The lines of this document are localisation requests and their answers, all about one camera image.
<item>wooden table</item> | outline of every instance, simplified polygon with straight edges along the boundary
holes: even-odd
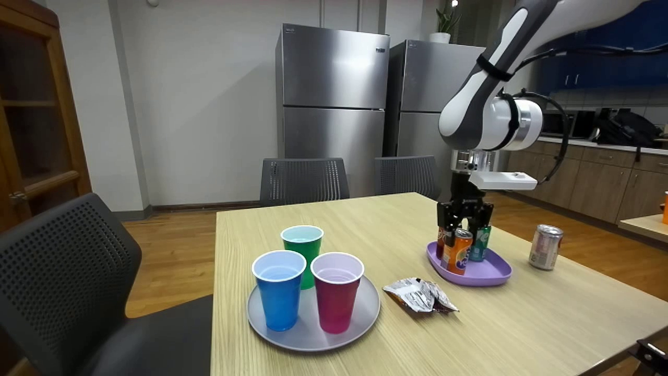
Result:
[[[226,211],[216,216],[210,373],[580,373],[668,326],[668,303],[565,257],[553,271],[526,264],[527,243],[493,230],[514,275],[497,289],[439,277],[424,246],[436,236],[433,201],[420,194]],[[250,260],[281,249],[280,230],[315,223],[324,251],[355,253],[381,299],[376,328],[350,347],[303,354],[275,349],[246,321]],[[458,314],[416,320],[383,285],[439,281]]]
[[[663,223],[663,216],[621,219],[620,228],[660,243],[668,243],[668,223]]]

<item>tray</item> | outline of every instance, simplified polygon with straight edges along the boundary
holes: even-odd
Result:
[[[479,264],[465,264],[464,275],[452,274],[436,258],[436,243],[425,246],[425,258],[448,281],[461,286],[498,286],[505,285],[514,269],[495,251],[487,249],[487,258]]]
[[[298,320],[285,333],[266,330],[264,311],[263,311],[263,303],[257,289],[253,289],[249,297],[250,328],[266,343],[287,350],[298,350],[298,353],[332,350],[332,349],[350,345],[373,328],[378,316],[380,316],[380,297],[367,277],[360,277],[359,281],[359,290],[352,307],[352,321],[349,330],[341,335],[327,335],[319,328],[315,289],[300,293]]]

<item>purple tray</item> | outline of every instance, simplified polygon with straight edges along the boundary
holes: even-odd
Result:
[[[464,275],[440,265],[440,258],[436,258],[436,243],[425,244],[425,258],[445,280],[461,286],[498,286],[514,274],[514,269],[491,249],[487,249],[484,260],[465,264]]]

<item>stainless steel refrigerator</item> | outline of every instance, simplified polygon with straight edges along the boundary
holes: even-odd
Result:
[[[350,194],[372,194],[373,156],[381,154],[388,36],[283,25],[275,63],[280,156],[341,156]]]
[[[448,198],[452,150],[439,134],[439,117],[479,53],[478,46],[422,40],[391,51],[383,154],[433,154],[440,198]]]

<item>black chair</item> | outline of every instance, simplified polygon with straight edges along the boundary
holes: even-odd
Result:
[[[0,328],[43,376],[208,373],[210,297],[125,318],[139,258],[95,194],[35,216],[0,236]]]
[[[341,159],[264,159],[260,194],[263,205],[312,202],[349,198],[349,180]]]
[[[376,156],[376,194],[420,193],[436,197],[433,156]]]

